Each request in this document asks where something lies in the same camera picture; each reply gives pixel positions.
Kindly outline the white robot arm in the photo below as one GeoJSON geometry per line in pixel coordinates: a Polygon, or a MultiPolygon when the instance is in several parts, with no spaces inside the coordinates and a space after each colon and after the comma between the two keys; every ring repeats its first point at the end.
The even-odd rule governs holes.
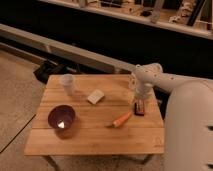
{"type": "Polygon", "coordinates": [[[164,171],[213,171],[213,79],[164,73],[159,63],[136,65],[133,74],[137,98],[153,86],[170,94],[164,171]]]}

